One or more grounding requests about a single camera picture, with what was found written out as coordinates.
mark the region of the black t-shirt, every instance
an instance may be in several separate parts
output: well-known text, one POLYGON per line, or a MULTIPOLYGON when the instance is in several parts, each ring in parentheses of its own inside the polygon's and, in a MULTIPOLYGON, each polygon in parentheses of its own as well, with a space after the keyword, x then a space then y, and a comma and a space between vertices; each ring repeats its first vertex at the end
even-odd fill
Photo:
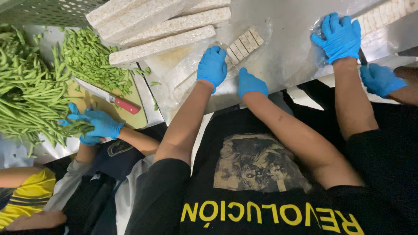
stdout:
POLYGON ((328 190, 248 109, 215 117, 193 175, 164 159, 138 178, 126 234, 398 234, 388 203, 368 188, 328 190))

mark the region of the forearm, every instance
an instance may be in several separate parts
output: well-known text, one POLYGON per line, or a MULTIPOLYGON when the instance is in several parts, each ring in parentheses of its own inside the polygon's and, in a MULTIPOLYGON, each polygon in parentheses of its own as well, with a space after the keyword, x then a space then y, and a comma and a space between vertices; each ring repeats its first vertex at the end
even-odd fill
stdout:
POLYGON ((76 161, 80 163, 91 164, 94 156, 96 156, 97 146, 88 146, 80 143, 79 151, 76 156, 76 161))
POLYGON ((0 170, 0 188, 17 188, 30 176, 40 171, 40 168, 34 166, 2 169, 0 170))
POLYGON ((289 150, 297 155, 326 189, 335 185, 362 185, 350 164, 324 137, 287 114, 259 92, 243 96, 248 108, 289 150))
POLYGON ((379 129, 372 105, 362 88, 355 58, 339 59, 334 63, 335 109, 344 139, 379 129))
POLYGON ((193 91, 175 115, 155 154, 154 162, 165 158, 180 159, 191 164, 191 152, 206 105, 214 86, 198 80, 193 91))
POLYGON ((399 103, 418 106, 418 87, 403 87, 392 92, 389 96, 399 103))
POLYGON ((126 127, 120 129, 118 138, 131 144, 145 156, 155 154, 160 145, 157 140, 126 127))

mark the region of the pile of green beans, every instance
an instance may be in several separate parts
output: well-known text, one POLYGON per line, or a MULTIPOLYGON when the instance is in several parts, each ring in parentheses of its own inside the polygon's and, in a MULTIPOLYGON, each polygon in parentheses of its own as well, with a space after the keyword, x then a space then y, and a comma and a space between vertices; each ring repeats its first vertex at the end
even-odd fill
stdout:
POLYGON ((71 71, 58 46, 53 47, 53 69, 39 59, 38 47, 26 44, 23 34, 14 26, 0 24, 0 132, 3 138, 29 143, 28 156, 42 143, 38 135, 56 146, 66 146, 65 139, 94 129, 91 124, 77 122, 67 127, 57 124, 68 113, 70 100, 65 97, 71 71))
POLYGON ((117 51, 115 46, 105 47, 90 27, 77 32, 65 30, 61 54, 73 76, 108 92, 119 89, 123 96, 132 93, 129 89, 134 74, 109 64, 109 55, 117 51))

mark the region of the red knife handle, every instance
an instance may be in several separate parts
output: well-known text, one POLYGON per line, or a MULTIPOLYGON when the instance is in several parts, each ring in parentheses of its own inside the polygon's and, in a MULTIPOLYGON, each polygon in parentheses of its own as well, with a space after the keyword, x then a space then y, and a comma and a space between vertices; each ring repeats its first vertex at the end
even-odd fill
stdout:
POLYGON ((140 107, 137 107, 133 103, 123 100, 117 96, 115 97, 115 104, 132 114, 137 114, 141 110, 140 107))

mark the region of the glove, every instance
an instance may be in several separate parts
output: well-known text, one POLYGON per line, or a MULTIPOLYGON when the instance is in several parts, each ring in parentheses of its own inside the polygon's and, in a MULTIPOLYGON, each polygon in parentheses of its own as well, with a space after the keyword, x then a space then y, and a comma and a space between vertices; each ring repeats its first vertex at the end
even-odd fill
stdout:
POLYGON ((312 41, 322 47, 328 56, 328 63, 344 57, 359 58, 361 44, 361 29, 358 20, 351 23, 350 16, 344 16, 341 24, 337 13, 325 17, 322 24, 325 40, 312 34, 312 41))
POLYGON ((218 46, 213 46, 206 50, 206 53, 202 56, 202 60, 199 63, 197 69, 197 80, 203 79, 213 84, 215 89, 212 94, 215 94, 216 88, 227 77, 227 64, 225 63, 225 57, 227 52, 218 46))
MULTIPOLYGON (((80 114, 77 106, 74 103, 69 103, 68 106, 69 106, 72 114, 76 114, 76 115, 80 114)), ((84 112, 92 111, 92 110, 93 110, 92 108, 86 108, 86 110, 84 112)), ((61 125, 61 126, 68 126, 70 124, 73 124, 73 122, 67 121, 67 120, 64 120, 64 119, 59 119, 58 124, 61 125)), ((85 145, 88 145, 88 146, 94 146, 94 145, 100 143, 100 137, 98 137, 98 136, 87 136, 87 135, 85 137, 80 136, 80 142, 82 144, 85 144, 85 145)))
POLYGON ((362 81, 367 92, 386 98, 390 93, 408 86, 406 82, 392 73, 388 67, 370 64, 360 68, 362 81))
POLYGON ((114 140, 116 140, 120 134, 120 129, 124 125, 124 123, 117 123, 103 111, 89 109, 86 109, 83 115, 70 114, 68 118, 90 122, 95 128, 94 131, 88 132, 86 136, 111 137, 114 140))
POLYGON ((246 68, 240 69, 238 95, 242 96, 247 92, 261 92, 268 97, 268 88, 265 82, 249 74, 246 68))

